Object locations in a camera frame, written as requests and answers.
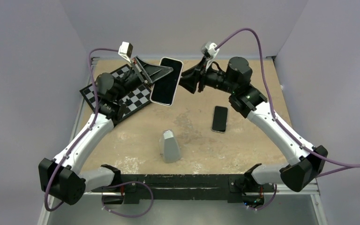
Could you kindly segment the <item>white phone case with phone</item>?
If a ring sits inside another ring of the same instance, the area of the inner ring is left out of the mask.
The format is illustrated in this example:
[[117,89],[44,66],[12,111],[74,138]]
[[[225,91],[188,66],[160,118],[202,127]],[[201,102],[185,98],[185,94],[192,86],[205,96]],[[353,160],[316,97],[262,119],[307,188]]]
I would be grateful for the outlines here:
[[171,67],[173,71],[154,84],[150,101],[159,105],[172,106],[180,82],[183,62],[178,59],[163,57],[159,65]]

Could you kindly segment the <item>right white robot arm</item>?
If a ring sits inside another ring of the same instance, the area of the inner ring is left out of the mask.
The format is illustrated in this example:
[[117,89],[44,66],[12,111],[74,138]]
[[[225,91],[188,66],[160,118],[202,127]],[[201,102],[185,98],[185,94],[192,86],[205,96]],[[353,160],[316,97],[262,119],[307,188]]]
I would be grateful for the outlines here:
[[194,94],[205,86],[229,93],[231,107],[260,128],[280,149],[287,164],[256,164],[244,174],[244,185],[251,191],[263,184],[284,184],[294,192],[301,191],[323,170],[328,151],[314,146],[270,108],[270,101],[251,84],[253,70],[243,57],[229,59],[226,71],[207,66],[203,58],[182,72],[180,86]]

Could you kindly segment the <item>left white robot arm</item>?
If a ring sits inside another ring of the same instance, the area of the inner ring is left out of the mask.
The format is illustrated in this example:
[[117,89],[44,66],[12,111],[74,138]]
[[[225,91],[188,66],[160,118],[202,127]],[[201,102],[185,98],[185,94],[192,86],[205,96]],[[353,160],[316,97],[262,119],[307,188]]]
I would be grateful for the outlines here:
[[92,95],[93,113],[64,150],[53,159],[42,159],[38,166],[48,211],[53,211],[50,197],[73,205],[93,189],[104,186],[114,192],[120,188],[120,174],[113,166],[103,165],[90,173],[81,173],[81,169],[100,141],[118,124],[147,106],[153,88],[176,70],[170,63],[151,64],[134,57],[113,72],[99,74],[90,86],[81,90]]

